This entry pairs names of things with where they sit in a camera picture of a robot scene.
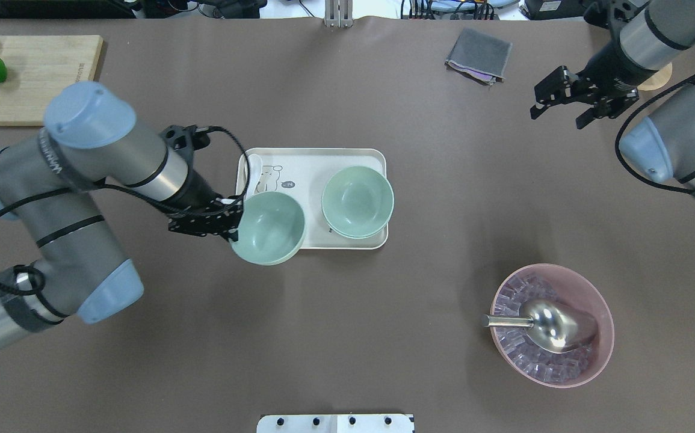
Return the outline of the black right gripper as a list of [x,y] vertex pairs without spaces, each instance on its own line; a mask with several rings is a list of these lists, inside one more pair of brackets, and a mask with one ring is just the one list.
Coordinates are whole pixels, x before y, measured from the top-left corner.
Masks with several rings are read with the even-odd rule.
[[583,102],[590,107],[575,120],[581,131],[600,118],[619,117],[639,100],[640,66],[633,61],[592,60],[578,73],[559,66],[534,86],[535,104],[530,107],[537,120],[552,106]]

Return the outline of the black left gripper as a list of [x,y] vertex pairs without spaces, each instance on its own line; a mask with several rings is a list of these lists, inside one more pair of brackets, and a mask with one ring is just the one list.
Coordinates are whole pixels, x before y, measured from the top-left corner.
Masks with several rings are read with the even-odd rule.
[[237,242],[244,206],[245,200],[242,195],[215,199],[205,206],[188,208],[187,211],[190,212],[188,215],[184,213],[170,215],[168,230],[199,238],[209,235],[221,236],[229,243]]

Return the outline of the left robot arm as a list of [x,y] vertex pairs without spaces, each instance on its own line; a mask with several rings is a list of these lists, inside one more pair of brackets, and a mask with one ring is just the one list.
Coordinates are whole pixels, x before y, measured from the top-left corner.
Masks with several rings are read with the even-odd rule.
[[116,190],[168,217],[172,233],[239,239],[244,195],[224,197],[194,167],[218,126],[159,134],[99,82],[67,86],[44,126],[0,150],[0,219],[19,220],[41,257],[0,271],[0,350],[77,315],[110,318],[143,296],[134,263],[91,197]]

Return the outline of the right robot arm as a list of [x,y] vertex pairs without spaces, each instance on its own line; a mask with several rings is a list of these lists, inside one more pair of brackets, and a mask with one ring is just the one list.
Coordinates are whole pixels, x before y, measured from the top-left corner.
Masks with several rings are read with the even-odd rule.
[[[695,1],[584,1],[584,20],[611,39],[580,72],[554,69],[534,88],[532,118],[552,106],[587,104],[583,129],[619,117],[638,102],[638,86],[695,46]],[[633,177],[695,201],[695,74],[669,86],[628,115],[615,156]]]

